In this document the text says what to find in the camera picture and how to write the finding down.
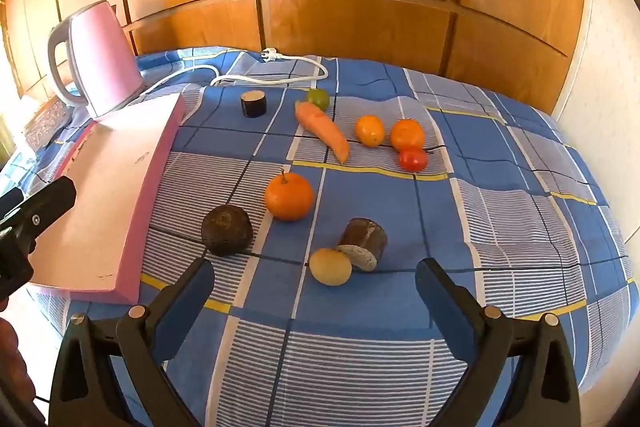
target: blue plaid tablecloth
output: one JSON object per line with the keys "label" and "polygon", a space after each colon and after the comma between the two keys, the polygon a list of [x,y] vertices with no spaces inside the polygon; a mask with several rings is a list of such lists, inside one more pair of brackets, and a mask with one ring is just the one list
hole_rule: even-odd
{"label": "blue plaid tablecloth", "polygon": [[[152,83],[192,64],[222,73],[293,78],[302,61],[196,48],[140,57]],[[210,70],[178,75],[145,98],[180,92],[187,112],[164,169],[143,261],[140,302],[177,280],[204,247],[200,223],[230,202],[249,214],[251,251],[209,259],[216,284],[166,371],[207,426],[423,426],[465,370],[453,359],[414,285],[415,266],[436,258],[481,304],[511,317],[559,315],[578,382],[589,387],[616,349],[638,305],[620,230],[580,154],[546,114],[510,98],[432,74],[377,62],[320,58],[327,110],[351,142],[340,165],[298,126],[294,103],[311,82],[264,88],[267,114],[246,119],[243,82],[209,87]],[[425,129],[427,168],[399,169],[384,142],[357,143],[353,124],[376,114],[387,129],[414,118]],[[88,121],[73,120],[35,159],[17,153],[0,189],[32,193]],[[317,200],[296,223],[272,219],[262,194],[284,168],[303,175]],[[310,252],[334,247],[351,217],[369,217],[388,235],[378,269],[355,270],[327,287],[306,267]],[[62,333],[73,313],[94,319],[126,307],[30,293]],[[513,365],[504,368],[480,425],[490,425]],[[134,415],[148,423],[122,365]]]}

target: red tomato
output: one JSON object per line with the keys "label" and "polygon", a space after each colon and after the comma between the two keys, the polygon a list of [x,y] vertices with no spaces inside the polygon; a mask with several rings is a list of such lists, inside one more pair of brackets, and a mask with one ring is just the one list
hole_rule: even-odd
{"label": "red tomato", "polygon": [[427,166],[427,162],[429,161],[428,154],[418,148],[412,149],[404,149],[398,155],[398,161],[400,162],[400,166],[409,172],[420,172]]}

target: kettle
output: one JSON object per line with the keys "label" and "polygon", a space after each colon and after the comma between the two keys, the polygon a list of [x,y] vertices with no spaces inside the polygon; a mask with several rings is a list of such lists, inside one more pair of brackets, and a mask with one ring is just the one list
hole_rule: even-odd
{"label": "kettle", "polygon": [[[58,73],[55,51],[62,42],[66,42],[79,95],[66,90]],[[57,96],[66,105],[86,106],[93,118],[124,107],[144,87],[120,22],[105,0],[85,6],[53,28],[47,55],[50,83]]]}

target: metal pin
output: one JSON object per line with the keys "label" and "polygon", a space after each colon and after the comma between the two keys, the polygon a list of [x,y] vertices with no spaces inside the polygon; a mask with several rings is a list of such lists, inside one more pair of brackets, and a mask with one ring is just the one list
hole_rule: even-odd
{"label": "metal pin", "polygon": [[73,325],[77,326],[78,324],[82,324],[83,321],[84,321],[84,314],[82,314],[82,313],[74,313],[73,315],[71,315],[70,322]]}
{"label": "metal pin", "polygon": [[132,319],[139,319],[146,313],[146,308],[141,305],[133,306],[133,308],[129,309],[129,317]]}
{"label": "metal pin", "polygon": [[556,317],[553,313],[548,313],[545,315],[545,322],[549,326],[557,326],[560,321],[558,320],[558,317]]}
{"label": "metal pin", "polygon": [[495,306],[485,307],[484,314],[490,319],[499,319],[502,316],[502,312],[500,311],[500,308],[496,308]]}

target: carrot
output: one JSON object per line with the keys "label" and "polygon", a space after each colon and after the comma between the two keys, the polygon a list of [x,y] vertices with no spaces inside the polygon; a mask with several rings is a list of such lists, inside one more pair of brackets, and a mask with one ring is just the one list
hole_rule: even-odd
{"label": "carrot", "polygon": [[349,159],[349,142],[338,126],[311,102],[296,102],[296,119],[300,125],[324,142],[345,163]]}

